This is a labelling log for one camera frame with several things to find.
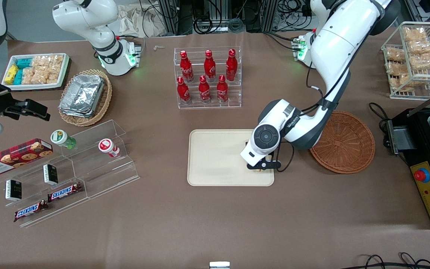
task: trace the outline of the brown table surface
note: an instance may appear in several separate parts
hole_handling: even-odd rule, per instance
[[[371,129],[376,155],[353,175],[320,166],[297,151],[270,187],[192,187],[187,183],[189,133],[194,129],[251,129],[265,105],[284,98],[304,108],[318,93],[305,87],[307,68],[263,34],[190,35],[147,39],[140,68],[110,76],[114,93],[103,121],[114,119],[140,179],[24,229],[12,222],[0,189],[0,268],[233,268],[336,269],[363,264],[363,254],[399,262],[398,252],[430,260],[430,221],[411,173],[388,154],[368,109],[377,102],[391,117],[420,102],[387,97],[379,48],[388,34],[369,37],[351,66],[338,106]],[[243,46],[243,106],[180,111],[174,88],[174,48]],[[152,48],[155,45],[164,49]],[[87,41],[10,41],[10,55],[65,52],[69,76],[101,69]],[[309,80],[324,87],[313,71]],[[55,129],[77,133],[58,115],[61,91],[14,93],[49,107],[51,121],[1,118],[0,150]],[[289,148],[280,158],[287,160]]]

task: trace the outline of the teal package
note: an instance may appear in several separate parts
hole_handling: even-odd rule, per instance
[[[22,69],[20,69],[16,73],[16,76],[14,77],[14,82],[12,85],[21,85],[21,82],[22,82]]]
[[[32,58],[19,59],[16,63],[19,69],[27,68],[31,66]]]

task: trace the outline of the wicker basket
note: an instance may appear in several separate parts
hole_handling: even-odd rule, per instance
[[[335,111],[326,123],[320,140],[309,151],[329,170],[353,174],[372,162],[374,137],[360,119],[347,112]]]
[[[95,124],[96,122],[100,121],[100,119],[102,119],[107,109],[109,108],[110,99],[112,97],[112,85],[110,84],[110,81],[107,75],[99,70],[93,70],[93,69],[86,70],[86,71],[80,72],[79,75],[98,75],[105,80],[104,88],[102,89],[102,94],[100,96],[99,104],[97,105],[97,109],[94,116],[90,118],[69,116],[69,115],[63,114],[59,110],[59,114],[61,115],[61,117],[65,122],[69,124],[74,124],[75,126],[84,127],[84,126],[90,126],[92,124]],[[61,100],[64,98],[64,95],[66,94],[67,89],[74,78],[75,76],[71,78],[69,82],[67,82],[66,87],[64,88],[63,94],[61,96]]]

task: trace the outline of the white bottle cap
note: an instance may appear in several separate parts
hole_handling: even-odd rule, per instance
[[[99,142],[99,149],[104,153],[109,153],[113,151],[113,148],[114,148],[114,142],[108,138],[102,139]]]
[[[67,133],[63,130],[55,130],[51,135],[51,142],[62,145],[67,140]]]

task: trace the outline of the coca-cola bottle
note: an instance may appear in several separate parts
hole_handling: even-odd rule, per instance
[[[239,63],[235,58],[235,53],[236,52],[234,49],[230,49],[228,51],[228,59],[227,59],[227,80],[228,81],[234,81],[235,76],[237,75],[237,68]]]
[[[182,105],[188,105],[191,103],[190,93],[188,92],[188,86],[184,82],[184,78],[179,76],[177,78],[177,93],[179,94]]]
[[[182,75],[187,83],[193,82],[193,70],[191,68],[191,62],[187,57],[186,51],[180,52],[180,69],[182,70]]]
[[[207,76],[208,82],[215,81],[215,61],[212,58],[212,51],[205,51],[205,62],[203,63],[203,68],[205,68],[205,75]]]
[[[218,77],[218,84],[216,86],[216,96],[220,103],[226,103],[228,101],[228,85],[225,82],[225,76],[220,75]]]
[[[204,75],[200,76],[198,90],[200,91],[200,99],[202,99],[204,104],[208,104],[212,101],[212,97],[210,97],[210,85],[208,85],[207,78],[205,78]]]

